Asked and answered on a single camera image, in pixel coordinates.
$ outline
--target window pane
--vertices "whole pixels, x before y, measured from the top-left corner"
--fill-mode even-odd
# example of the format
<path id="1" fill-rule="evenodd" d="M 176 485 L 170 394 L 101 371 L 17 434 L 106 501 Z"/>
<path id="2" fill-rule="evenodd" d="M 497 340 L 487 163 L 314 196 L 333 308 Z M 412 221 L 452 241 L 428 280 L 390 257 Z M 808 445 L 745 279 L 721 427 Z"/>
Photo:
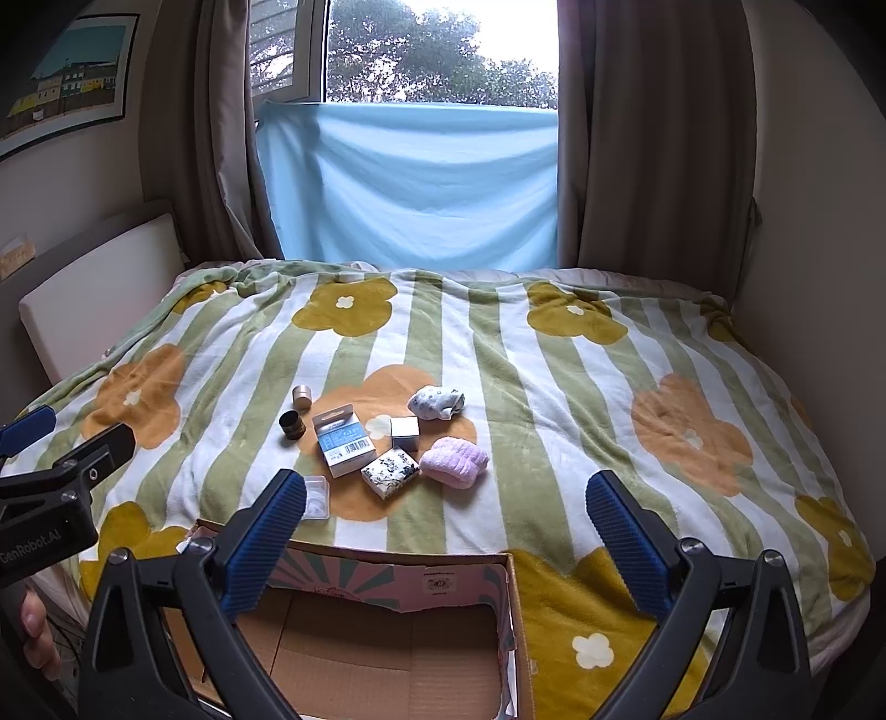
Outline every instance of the window pane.
<path id="1" fill-rule="evenodd" d="M 556 0 L 331 0 L 327 99 L 556 108 Z"/>
<path id="2" fill-rule="evenodd" d="M 295 18 L 299 0 L 253 0 L 249 70 L 253 95 L 292 85 Z"/>

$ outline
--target light blue cloth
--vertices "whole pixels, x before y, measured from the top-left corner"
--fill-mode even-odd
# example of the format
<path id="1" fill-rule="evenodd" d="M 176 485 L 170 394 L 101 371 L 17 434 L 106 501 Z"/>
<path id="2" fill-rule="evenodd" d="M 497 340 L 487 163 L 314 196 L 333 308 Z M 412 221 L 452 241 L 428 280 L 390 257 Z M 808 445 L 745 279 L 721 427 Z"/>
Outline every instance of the light blue cloth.
<path id="1" fill-rule="evenodd" d="M 556 110 L 266 102 L 258 118 L 287 259 L 556 266 Z"/>

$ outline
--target bed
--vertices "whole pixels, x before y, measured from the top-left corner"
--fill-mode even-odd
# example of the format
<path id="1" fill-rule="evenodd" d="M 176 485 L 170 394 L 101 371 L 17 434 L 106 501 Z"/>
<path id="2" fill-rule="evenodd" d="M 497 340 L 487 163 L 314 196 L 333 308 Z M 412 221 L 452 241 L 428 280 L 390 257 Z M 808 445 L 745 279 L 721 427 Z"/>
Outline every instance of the bed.
<path id="1" fill-rule="evenodd" d="M 854 639 L 874 562 L 802 404 L 746 347 L 720 300 L 593 270 L 435 274 L 366 263 L 258 261 L 194 270 L 91 367 L 31 406 L 56 431 L 4 474 L 49 467 L 130 425 L 132 461 L 93 492 L 97 546 L 44 571 L 83 620 L 114 547 L 173 552 L 197 517 L 226 521 L 281 467 L 326 474 L 332 517 L 296 537 L 366 550 L 513 552 L 536 715 L 587 718 L 652 628 L 587 519 L 587 478 L 611 468 L 677 536 L 786 558 L 813 672 Z M 332 480 L 316 436 L 276 424 L 309 385 L 309 417 L 352 403 L 380 451 L 385 419 L 426 384 L 463 414 L 422 424 L 419 452 L 455 435 L 491 457 L 474 488 L 420 478 L 389 502 L 359 473 Z M 716 613 L 671 710 L 703 677 Z"/>

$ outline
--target pink fuzzy cloth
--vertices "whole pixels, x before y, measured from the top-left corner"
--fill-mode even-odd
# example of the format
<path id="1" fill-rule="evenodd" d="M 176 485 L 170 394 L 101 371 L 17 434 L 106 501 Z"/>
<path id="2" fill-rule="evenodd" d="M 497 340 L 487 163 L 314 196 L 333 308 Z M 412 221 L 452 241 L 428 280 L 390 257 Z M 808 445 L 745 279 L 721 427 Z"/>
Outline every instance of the pink fuzzy cloth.
<path id="1" fill-rule="evenodd" d="M 460 437 L 441 437 L 419 462 L 422 472 L 451 488 L 467 489 L 486 470 L 489 456 L 473 442 Z"/>

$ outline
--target tree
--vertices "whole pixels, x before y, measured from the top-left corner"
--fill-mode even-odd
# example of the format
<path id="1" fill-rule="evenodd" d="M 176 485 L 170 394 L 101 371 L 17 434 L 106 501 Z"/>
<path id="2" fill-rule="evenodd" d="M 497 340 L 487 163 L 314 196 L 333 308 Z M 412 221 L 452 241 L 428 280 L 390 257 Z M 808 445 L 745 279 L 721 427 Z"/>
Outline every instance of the tree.
<path id="1" fill-rule="evenodd" d="M 294 0 L 253 0 L 253 86 L 287 84 Z M 256 21 L 256 18 L 267 20 Z M 556 78 L 528 59 L 495 61 L 478 50 L 469 14 L 416 13 L 403 0 L 332 0 L 327 99 L 556 108 Z"/>

